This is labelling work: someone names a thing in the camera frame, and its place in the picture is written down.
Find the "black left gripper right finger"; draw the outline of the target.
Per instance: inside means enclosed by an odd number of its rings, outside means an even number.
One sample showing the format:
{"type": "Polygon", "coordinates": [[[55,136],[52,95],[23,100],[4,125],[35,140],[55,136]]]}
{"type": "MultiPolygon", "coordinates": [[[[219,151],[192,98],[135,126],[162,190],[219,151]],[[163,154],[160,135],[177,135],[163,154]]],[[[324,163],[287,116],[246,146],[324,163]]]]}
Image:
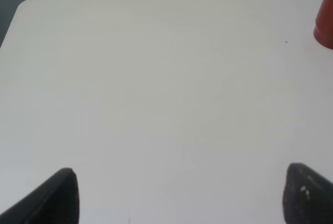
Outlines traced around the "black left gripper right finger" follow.
{"type": "Polygon", "coordinates": [[[332,223],[332,182],[303,163],[291,163],[282,205],[288,224],[332,223]]]}

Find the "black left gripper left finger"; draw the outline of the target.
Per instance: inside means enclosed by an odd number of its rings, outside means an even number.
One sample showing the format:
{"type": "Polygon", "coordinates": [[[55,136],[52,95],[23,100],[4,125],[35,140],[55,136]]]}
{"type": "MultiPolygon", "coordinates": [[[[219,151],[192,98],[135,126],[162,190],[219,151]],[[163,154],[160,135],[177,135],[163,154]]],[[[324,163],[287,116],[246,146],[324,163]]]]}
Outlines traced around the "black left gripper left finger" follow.
{"type": "Polygon", "coordinates": [[[73,223],[80,220],[78,180],[62,168],[34,191],[1,213],[1,223],[73,223]]]}

